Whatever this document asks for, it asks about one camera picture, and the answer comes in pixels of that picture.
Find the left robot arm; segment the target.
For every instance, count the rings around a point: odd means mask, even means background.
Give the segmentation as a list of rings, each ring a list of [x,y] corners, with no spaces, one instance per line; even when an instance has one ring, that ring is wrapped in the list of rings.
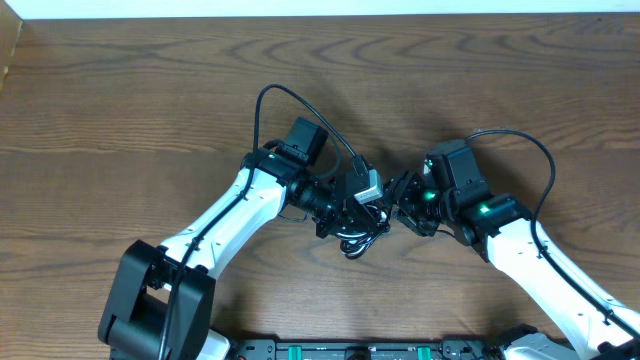
[[[310,172],[328,138],[297,119],[283,140],[247,154],[230,188],[187,228],[123,254],[98,338],[113,359],[224,359],[232,344],[210,327],[216,282],[247,241],[286,206],[302,210],[320,238],[355,259],[389,229],[380,176],[363,157],[324,181]]]

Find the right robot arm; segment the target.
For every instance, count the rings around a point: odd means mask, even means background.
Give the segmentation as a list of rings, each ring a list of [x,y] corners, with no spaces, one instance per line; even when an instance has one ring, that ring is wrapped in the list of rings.
[[[492,194],[465,141],[428,150],[421,173],[405,172],[384,190],[398,221],[420,236],[448,226],[459,243],[515,281],[568,341],[557,344],[522,325],[504,335],[498,358],[638,358],[638,312],[583,272],[513,195]]]

